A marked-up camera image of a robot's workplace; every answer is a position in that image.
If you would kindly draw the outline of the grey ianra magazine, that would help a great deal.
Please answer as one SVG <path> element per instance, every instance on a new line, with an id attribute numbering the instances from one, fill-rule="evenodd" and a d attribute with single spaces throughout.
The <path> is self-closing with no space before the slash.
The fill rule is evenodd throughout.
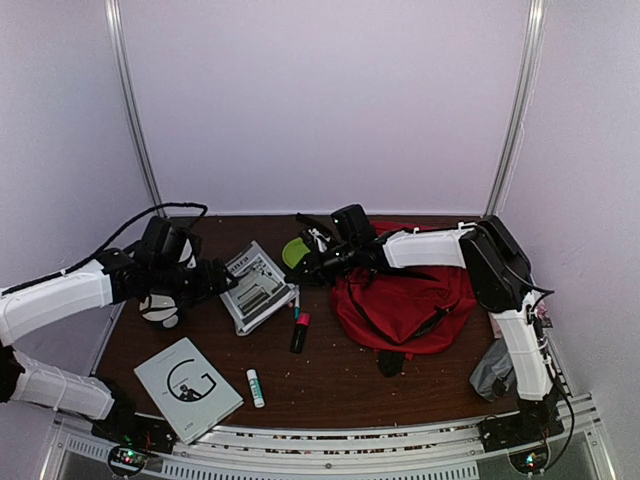
<path id="1" fill-rule="evenodd" d="M 232 258 L 227 270 L 235 282 L 220 298 L 239 337 L 249 335 L 297 297 L 298 288 L 285 281 L 284 272 L 256 241 Z"/>

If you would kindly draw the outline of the red backpack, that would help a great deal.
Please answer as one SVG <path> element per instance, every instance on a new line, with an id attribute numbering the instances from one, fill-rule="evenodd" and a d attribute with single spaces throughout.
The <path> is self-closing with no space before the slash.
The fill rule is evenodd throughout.
<path id="1" fill-rule="evenodd" d="M 346 335 L 374 350 L 379 371 L 393 377 L 414 356 L 451 347 L 477 302 L 467 271 L 459 267 L 398 273 L 358 267 L 336 279 L 330 305 Z"/>

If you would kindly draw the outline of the white designer fate book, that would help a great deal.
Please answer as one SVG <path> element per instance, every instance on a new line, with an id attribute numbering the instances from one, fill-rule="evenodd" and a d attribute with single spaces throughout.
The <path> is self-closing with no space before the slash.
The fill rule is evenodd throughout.
<path id="1" fill-rule="evenodd" d="M 542 326 L 544 328 L 552 328 L 553 327 L 552 319 L 545 303 L 546 297 L 548 297 L 548 294 L 538 294 L 536 296 L 536 299 L 534 302 L 535 313 L 537 317 L 541 320 Z M 490 321 L 494 338 L 501 339 L 503 337 L 501 327 L 498 325 L 497 320 L 491 314 L 489 314 L 489 321 Z"/>

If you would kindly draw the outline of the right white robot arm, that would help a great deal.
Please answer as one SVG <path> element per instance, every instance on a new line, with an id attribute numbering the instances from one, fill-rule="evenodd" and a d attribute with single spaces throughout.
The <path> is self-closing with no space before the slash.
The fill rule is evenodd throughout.
<path id="1" fill-rule="evenodd" d="M 560 392 L 537 308 L 546 295 L 531 264 L 494 215 L 451 228 L 371 222 L 351 204 L 331 224 L 298 214 L 305 254 L 286 274 L 299 286 L 329 286 L 345 333 L 379 354 L 386 375 L 406 358 L 447 349 L 471 312 L 498 325 L 517 386 L 518 412 L 485 420 L 487 446 L 541 440 L 559 428 Z"/>

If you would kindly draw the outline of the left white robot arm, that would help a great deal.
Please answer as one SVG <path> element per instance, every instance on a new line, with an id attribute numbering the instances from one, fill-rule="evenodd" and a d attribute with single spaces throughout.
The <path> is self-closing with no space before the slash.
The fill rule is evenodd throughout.
<path id="1" fill-rule="evenodd" d="M 36 361 L 14 344 L 86 310 L 154 297 L 191 307 L 238 283 L 219 259 L 201 257 L 198 221 L 176 224 L 149 207 L 121 225 L 84 259 L 1 293 L 1 400 L 78 414 L 123 444 L 144 433 L 130 397 L 114 382 Z"/>

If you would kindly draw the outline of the green plate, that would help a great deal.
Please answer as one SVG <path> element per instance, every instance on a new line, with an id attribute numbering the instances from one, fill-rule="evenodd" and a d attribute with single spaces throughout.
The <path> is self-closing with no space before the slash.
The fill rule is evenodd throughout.
<path id="1" fill-rule="evenodd" d="M 289 269 L 294 269 L 308 253 L 310 253 L 310 249 L 306 246 L 303 239 L 296 237 L 283 247 L 281 257 Z"/>

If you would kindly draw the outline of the white pink marker pen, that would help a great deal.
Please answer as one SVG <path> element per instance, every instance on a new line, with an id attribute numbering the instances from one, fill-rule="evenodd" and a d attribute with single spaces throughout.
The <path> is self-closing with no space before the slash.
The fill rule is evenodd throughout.
<path id="1" fill-rule="evenodd" d="M 299 286 L 295 286 L 294 293 L 295 295 L 293 296 L 292 301 L 290 302 L 290 307 L 293 311 L 294 320 L 298 321 L 301 313 L 301 308 L 300 308 L 301 292 L 300 292 Z"/>

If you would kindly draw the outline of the pink black highlighter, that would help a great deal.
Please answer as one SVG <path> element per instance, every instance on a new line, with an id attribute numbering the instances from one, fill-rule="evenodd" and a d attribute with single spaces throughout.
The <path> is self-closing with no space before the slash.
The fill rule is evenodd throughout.
<path id="1" fill-rule="evenodd" d="M 311 316 L 304 312 L 299 315 L 296 321 L 293 336 L 290 344 L 290 352 L 294 354 L 300 354 L 303 350 L 306 334 L 310 325 Z"/>

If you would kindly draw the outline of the white and black bowl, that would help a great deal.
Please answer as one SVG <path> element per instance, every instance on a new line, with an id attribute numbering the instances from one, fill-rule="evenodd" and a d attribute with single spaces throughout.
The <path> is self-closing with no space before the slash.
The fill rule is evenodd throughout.
<path id="1" fill-rule="evenodd" d="M 149 294 L 139 303 L 138 312 L 142 319 L 156 330 L 170 330 L 180 321 L 180 310 L 170 296 Z"/>

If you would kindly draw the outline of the white glue stick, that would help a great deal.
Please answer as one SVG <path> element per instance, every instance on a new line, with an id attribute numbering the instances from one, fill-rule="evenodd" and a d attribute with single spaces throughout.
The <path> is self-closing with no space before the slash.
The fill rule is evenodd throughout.
<path id="1" fill-rule="evenodd" d="M 250 389 L 254 406 L 256 408 L 264 408 L 266 405 L 266 402 L 264 399 L 264 394 L 262 392 L 257 371 L 255 369 L 248 369 L 246 371 L 246 377 L 249 384 L 249 389 Z"/>

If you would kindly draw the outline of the grey G book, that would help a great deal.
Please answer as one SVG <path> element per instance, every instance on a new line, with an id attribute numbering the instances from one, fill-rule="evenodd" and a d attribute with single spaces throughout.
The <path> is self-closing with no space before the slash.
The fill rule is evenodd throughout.
<path id="1" fill-rule="evenodd" d="M 134 373 L 184 444 L 197 441 L 244 404 L 186 337 L 137 366 Z"/>

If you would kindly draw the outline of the grey pencil case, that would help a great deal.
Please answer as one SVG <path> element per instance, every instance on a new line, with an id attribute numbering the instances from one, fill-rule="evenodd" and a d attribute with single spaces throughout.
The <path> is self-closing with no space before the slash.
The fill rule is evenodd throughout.
<path id="1" fill-rule="evenodd" d="M 472 372 L 469 383 L 483 399 L 494 402 L 503 398 L 516 385 L 514 365 L 506 342 L 496 340 Z"/>

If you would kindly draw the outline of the left aluminium frame post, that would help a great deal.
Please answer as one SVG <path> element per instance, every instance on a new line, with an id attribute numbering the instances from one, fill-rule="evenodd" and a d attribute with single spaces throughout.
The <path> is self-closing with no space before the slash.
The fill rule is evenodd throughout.
<path id="1" fill-rule="evenodd" d="M 162 203 L 162 198 L 151 164 L 141 116 L 136 101 L 122 22 L 121 2 L 118 0 L 106 0 L 104 2 L 104 7 L 107 27 L 119 75 L 126 121 L 133 142 L 136 160 L 141 170 L 143 184 L 149 200 L 154 206 L 159 206 Z"/>

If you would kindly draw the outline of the aluminium frame post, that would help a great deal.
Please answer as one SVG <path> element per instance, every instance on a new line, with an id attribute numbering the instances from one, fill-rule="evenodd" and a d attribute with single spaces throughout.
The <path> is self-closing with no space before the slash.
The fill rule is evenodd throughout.
<path id="1" fill-rule="evenodd" d="M 547 1 L 529 2 L 518 79 L 498 167 L 484 211 L 485 215 L 497 215 L 506 202 L 521 149 L 521 141 L 524 138 L 527 109 L 535 89 L 547 8 Z"/>
<path id="2" fill-rule="evenodd" d="M 136 101 L 122 22 L 121 2 L 118 0 L 106 0 L 104 2 L 104 7 L 107 27 L 119 75 L 126 121 L 133 142 L 136 160 L 141 170 L 143 184 L 149 200 L 154 206 L 159 206 L 162 203 L 162 198 L 151 164 L 141 116 Z"/>

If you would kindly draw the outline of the right aluminium frame post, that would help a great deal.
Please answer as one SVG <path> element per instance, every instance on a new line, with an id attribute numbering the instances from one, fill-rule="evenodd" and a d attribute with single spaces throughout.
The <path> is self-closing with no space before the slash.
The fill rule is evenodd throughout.
<path id="1" fill-rule="evenodd" d="M 524 138 L 527 109 L 535 89 L 547 8 L 547 1 L 529 2 L 518 79 L 498 167 L 484 211 L 485 215 L 497 215 L 506 202 L 521 149 L 521 141 Z"/>

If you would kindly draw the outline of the front aluminium rail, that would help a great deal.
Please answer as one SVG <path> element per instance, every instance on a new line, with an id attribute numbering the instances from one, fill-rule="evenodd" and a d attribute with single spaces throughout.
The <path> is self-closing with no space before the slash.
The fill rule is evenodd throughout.
<path id="1" fill-rule="evenodd" d="M 131 479 L 622 479 L 591 395 L 571 398 L 571 424 L 560 404 L 565 432 L 539 443 L 488 451 L 478 424 L 507 414 L 413 426 L 363 429 L 272 429 L 217 426 L 191 445 L 176 442 L 154 452 Z M 91 435 L 90 424 L 58 415 L 36 479 L 122 479 L 109 468 L 115 444 Z M 525 449 L 550 450 L 543 475 L 512 465 Z"/>

